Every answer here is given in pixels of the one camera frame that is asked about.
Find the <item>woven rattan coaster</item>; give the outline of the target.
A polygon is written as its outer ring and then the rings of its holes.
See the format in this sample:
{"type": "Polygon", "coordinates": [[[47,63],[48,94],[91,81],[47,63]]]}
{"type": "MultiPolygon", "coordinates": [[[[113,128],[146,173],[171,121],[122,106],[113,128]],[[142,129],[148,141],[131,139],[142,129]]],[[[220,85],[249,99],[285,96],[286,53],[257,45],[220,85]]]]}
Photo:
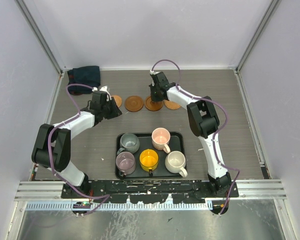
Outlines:
{"type": "Polygon", "coordinates": [[[120,108],[122,105],[122,98],[118,95],[112,95],[111,98],[114,99],[117,107],[120,108]]]}
{"type": "Polygon", "coordinates": [[[177,109],[181,108],[181,106],[179,104],[177,104],[176,102],[173,102],[173,101],[169,101],[169,100],[164,100],[164,105],[170,110],[177,110],[177,109]]]}

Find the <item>brown wooden saucer coaster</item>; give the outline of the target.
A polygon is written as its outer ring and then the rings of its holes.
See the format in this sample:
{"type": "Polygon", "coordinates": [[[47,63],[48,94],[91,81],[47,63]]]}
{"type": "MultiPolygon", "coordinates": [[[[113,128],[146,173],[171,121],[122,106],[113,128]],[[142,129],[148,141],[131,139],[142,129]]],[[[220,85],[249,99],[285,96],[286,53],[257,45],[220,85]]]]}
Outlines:
{"type": "Polygon", "coordinates": [[[129,112],[138,112],[143,108],[144,101],[140,96],[132,95],[125,100],[124,106],[129,112]]]}
{"type": "Polygon", "coordinates": [[[148,96],[144,101],[144,105],[149,111],[156,112],[163,107],[164,103],[162,101],[154,102],[152,101],[151,96],[148,96]]]}

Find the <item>pink ceramic mug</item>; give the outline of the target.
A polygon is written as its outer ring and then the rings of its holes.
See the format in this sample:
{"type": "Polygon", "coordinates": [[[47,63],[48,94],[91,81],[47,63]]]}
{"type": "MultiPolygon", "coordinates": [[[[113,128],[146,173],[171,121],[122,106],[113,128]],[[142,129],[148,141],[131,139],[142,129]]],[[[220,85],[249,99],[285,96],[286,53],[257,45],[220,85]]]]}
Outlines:
{"type": "Polygon", "coordinates": [[[171,152],[169,147],[170,139],[170,132],[163,127],[156,128],[151,134],[153,147],[157,150],[164,151],[167,154],[171,152]]]}

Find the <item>cream ceramic mug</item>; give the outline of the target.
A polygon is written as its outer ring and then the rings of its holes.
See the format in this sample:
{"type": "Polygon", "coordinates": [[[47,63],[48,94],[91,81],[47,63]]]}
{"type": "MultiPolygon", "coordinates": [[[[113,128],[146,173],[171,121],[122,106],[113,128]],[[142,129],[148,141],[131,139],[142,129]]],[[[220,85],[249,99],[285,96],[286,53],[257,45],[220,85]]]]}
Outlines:
{"type": "Polygon", "coordinates": [[[188,176],[186,170],[186,157],[180,151],[172,151],[166,156],[165,167],[169,172],[179,174],[183,178],[188,176]]]}

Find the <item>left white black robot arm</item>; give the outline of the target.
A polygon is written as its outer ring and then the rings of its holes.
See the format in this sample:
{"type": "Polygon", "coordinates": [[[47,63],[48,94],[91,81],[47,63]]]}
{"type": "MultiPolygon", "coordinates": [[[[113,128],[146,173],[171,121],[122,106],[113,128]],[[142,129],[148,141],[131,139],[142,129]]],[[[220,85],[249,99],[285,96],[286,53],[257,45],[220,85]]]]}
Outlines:
{"type": "Polygon", "coordinates": [[[32,150],[31,160],[46,169],[54,170],[69,185],[78,198],[90,193],[88,176],[71,162],[71,140],[83,131],[95,127],[102,120],[122,115],[107,90],[92,94],[87,107],[63,122],[42,124],[32,150]]]}

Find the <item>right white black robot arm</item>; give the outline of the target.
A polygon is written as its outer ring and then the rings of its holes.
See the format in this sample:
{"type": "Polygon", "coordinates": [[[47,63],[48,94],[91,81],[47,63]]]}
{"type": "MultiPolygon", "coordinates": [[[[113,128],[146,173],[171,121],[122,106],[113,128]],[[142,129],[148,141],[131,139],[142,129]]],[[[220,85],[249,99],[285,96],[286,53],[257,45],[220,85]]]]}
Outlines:
{"type": "Polygon", "coordinates": [[[169,82],[160,71],[150,71],[152,83],[150,97],[154,102],[167,100],[180,105],[187,111],[192,133],[200,140],[208,166],[209,191],[221,197],[232,184],[231,176],[225,167],[219,145],[220,120],[214,102],[208,96],[199,97],[185,91],[174,82],[169,82]]]}

